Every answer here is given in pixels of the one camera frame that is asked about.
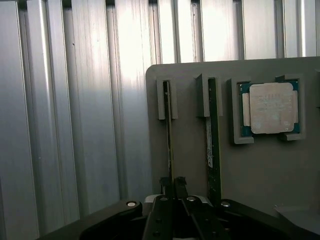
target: metal background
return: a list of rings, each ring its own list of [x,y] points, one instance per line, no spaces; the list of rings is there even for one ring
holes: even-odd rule
[[[150,65],[320,55],[319,13],[319,0],[0,1],[0,237],[152,194]]]

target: bracket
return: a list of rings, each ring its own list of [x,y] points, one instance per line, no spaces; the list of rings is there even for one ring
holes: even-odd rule
[[[230,131],[231,133],[231,139],[233,139],[233,142],[235,144],[253,144],[255,142],[254,138],[252,136],[241,136],[241,118],[240,118],[240,102],[239,102],[239,89],[238,84],[241,83],[250,83],[251,78],[249,76],[238,76],[233,77],[227,81],[228,89],[231,89],[229,91],[230,96],[228,96],[229,99],[229,105],[232,109],[231,114],[231,122],[232,122],[232,128],[233,130]]]
[[[160,76],[156,79],[156,91],[158,98],[158,116],[159,120],[166,119],[165,114],[165,100],[164,100],[164,82],[169,82],[171,95],[171,118],[178,119],[178,104],[177,104],[177,90],[176,81],[170,76]]]
[[[284,132],[279,135],[280,140],[294,141],[306,138],[306,108],[305,108],[305,78],[303,74],[285,74],[276,76],[276,82],[298,81],[298,120],[300,125],[299,133]]]
[[[214,74],[195,77],[197,116],[205,118],[208,193],[213,205],[221,200],[219,116],[222,116],[221,79]]]

